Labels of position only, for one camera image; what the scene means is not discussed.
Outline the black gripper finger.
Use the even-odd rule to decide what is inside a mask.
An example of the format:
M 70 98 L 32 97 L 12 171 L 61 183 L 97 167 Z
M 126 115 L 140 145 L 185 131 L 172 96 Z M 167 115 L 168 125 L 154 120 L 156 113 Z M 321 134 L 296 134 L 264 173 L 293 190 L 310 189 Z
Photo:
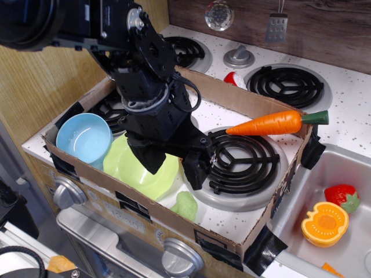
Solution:
M 201 190 L 211 172 L 211 155 L 208 152 L 189 152 L 182 161 L 184 174 L 194 191 Z
M 156 174 L 166 159 L 164 152 L 154 148 L 154 145 L 146 140 L 128 139 L 128 144 L 137 160 L 151 174 Z

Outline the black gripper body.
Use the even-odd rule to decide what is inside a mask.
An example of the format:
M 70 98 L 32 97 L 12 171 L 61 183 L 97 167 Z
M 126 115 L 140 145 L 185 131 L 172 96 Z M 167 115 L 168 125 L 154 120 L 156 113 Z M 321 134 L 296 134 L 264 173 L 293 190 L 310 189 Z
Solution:
M 199 92 L 188 79 L 169 83 L 118 81 L 117 89 L 128 112 L 121 126 L 127 131 L 128 143 L 138 159 L 166 153 L 186 158 L 195 153 L 210 159 L 210 139 L 191 122 L 191 114 L 200 101 L 191 105 L 186 87 Z

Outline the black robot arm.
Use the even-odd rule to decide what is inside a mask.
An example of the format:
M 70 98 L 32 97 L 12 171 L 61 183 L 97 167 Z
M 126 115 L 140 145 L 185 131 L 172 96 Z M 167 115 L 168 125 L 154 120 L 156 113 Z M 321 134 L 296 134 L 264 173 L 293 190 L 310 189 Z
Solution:
M 182 158 L 194 190 L 212 169 L 210 139 L 191 121 L 193 83 L 175 67 L 174 46 L 133 1 L 2 1 L 1 45 L 19 51 L 47 46 L 86 49 L 115 82 L 127 116 L 120 125 L 151 173 L 166 154 Z

